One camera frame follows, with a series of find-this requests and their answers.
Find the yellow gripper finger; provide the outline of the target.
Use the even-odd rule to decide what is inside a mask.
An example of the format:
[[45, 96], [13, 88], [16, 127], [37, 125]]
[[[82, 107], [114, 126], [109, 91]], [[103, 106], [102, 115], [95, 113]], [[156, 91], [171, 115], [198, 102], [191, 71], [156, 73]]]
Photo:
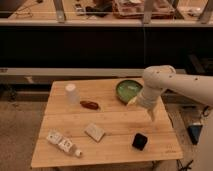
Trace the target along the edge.
[[137, 103], [137, 97], [132, 98], [126, 106], [135, 105]]
[[147, 110], [147, 112], [148, 112], [148, 114], [149, 114], [149, 116], [150, 116], [150, 118], [151, 118], [152, 122], [154, 122], [154, 121], [155, 121], [155, 119], [156, 119], [154, 109], [148, 109], [148, 110]]

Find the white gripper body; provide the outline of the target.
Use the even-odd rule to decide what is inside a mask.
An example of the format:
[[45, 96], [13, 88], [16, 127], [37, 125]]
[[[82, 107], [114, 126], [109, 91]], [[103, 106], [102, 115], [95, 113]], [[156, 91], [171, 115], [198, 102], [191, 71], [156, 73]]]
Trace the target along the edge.
[[161, 95], [160, 89], [154, 89], [151, 87], [143, 87], [137, 95], [136, 102], [146, 108], [152, 109], [156, 106], [157, 100]]

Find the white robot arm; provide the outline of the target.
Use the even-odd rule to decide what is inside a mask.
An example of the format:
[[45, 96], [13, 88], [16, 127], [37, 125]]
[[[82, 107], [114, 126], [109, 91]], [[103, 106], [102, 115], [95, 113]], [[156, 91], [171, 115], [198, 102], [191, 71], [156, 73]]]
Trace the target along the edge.
[[204, 120], [192, 171], [213, 171], [213, 76], [177, 74], [170, 65], [150, 66], [143, 70], [143, 88], [129, 104], [136, 103], [151, 111], [167, 89], [211, 108]]

